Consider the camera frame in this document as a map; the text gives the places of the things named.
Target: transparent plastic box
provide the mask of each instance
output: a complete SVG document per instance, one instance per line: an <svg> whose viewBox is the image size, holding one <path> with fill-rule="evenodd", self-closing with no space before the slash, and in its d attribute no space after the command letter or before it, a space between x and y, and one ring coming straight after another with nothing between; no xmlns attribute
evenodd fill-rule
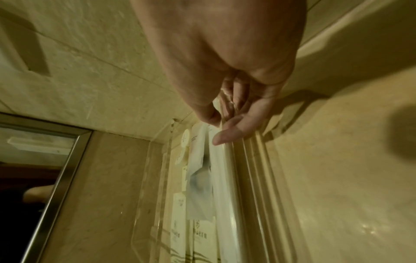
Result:
<svg viewBox="0 0 416 263"><path fill-rule="evenodd" d="M182 173L182 168L174 162L181 149L182 133L188 128L191 126L172 121L149 144L131 240L141 263L170 262L172 195L181 191ZM290 206L287 202L290 197L283 197L282 194L288 193L279 193L277 189L262 136L256 134L223 145L221 150L233 165L231 180L236 189L236 202L232 205L235 205L236 221L231 224L238 224L233 229L238 231L234 236L238 237L239 244L238 247L221 244L219 234L220 249L236 250L238 262L242 263L292 263L307 259L303 255L306 250L301 248L304 240L299 235L299 227L288 223L284 206Z"/></svg>

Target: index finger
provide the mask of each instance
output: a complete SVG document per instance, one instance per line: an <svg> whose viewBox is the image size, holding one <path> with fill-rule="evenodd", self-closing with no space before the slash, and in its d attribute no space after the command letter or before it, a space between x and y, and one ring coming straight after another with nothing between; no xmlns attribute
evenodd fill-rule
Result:
<svg viewBox="0 0 416 263"><path fill-rule="evenodd" d="M275 101L274 97L258 98L252 101L248 112L229 120L224 125L224 127L229 126L229 128L217 133L212 139L212 144L220 145L233 142L253 133L267 117Z"/></svg>

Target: hand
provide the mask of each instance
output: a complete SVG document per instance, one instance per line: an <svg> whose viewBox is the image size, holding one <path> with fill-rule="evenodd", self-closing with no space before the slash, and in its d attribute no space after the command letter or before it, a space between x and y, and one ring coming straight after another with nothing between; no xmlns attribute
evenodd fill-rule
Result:
<svg viewBox="0 0 416 263"><path fill-rule="evenodd" d="M252 133L293 71L305 0L131 0L168 79L198 118L223 130L215 145Z"/></svg>

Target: mirror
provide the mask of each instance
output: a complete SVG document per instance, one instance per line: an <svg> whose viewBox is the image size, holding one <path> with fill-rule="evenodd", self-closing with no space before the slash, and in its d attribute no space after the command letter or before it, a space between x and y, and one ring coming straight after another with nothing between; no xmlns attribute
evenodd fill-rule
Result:
<svg viewBox="0 0 416 263"><path fill-rule="evenodd" d="M0 262L38 262L90 134L0 114Z"/></svg>

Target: mirror frame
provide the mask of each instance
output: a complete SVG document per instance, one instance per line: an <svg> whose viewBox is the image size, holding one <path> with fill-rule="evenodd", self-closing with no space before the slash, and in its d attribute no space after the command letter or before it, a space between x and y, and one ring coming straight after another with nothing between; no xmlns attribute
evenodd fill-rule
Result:
<svg viewBox="0 0 416 263"><path fill-rule="evenodd" d="M37 263L74 178L92 130L0 113L0 127L73 138L74 144L63 165L51 197L45 204L40 220L21 259L21 263Z"/></svg>

